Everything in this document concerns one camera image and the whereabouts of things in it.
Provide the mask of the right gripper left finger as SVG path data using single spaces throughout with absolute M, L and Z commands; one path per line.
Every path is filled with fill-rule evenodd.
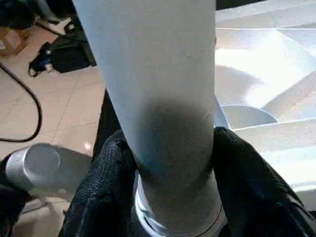
M 137 165 L 121 130 L 104 143 L 78 186 L 59 236 L 127 237 Z

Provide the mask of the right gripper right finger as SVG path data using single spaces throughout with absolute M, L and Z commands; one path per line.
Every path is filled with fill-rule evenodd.
M 255 148 L 216 127 L 213 170 L 235 237 L 314 237 L 316 220 L 285 180 Z

